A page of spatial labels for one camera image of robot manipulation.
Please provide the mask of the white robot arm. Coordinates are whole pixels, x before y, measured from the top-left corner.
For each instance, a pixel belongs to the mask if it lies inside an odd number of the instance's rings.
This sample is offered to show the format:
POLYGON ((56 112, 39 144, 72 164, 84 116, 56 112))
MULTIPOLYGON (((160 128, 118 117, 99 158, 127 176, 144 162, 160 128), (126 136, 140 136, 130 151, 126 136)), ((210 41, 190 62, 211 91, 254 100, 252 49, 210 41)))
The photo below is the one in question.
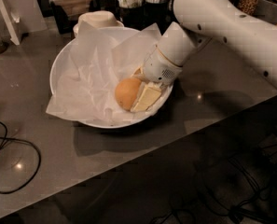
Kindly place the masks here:
POLYGON ((196 52, 200 35, 213 38, 242 56, 277 89, 277 26, 247 15, 229 0, 174 0, 173 22, 136 74, 170 85, 196 52))

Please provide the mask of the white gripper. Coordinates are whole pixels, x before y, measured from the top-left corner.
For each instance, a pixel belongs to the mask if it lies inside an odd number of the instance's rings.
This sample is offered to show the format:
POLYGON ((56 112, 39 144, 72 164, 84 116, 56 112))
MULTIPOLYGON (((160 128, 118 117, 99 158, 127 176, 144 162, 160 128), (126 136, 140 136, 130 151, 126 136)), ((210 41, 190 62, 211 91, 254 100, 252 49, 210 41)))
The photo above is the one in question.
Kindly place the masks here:
POLYGON ((164 85, 172 84, 182 70, 182 67, 174 65, 161 53, 158 47, 155 47, 151 53, 145 56, 142 67, 139 66, 132 74, 132 77, 142 81, 147 79, 152 82, 141 84, 131 112, 147 111, 160 98, 162 94, 161 83, 164 85))

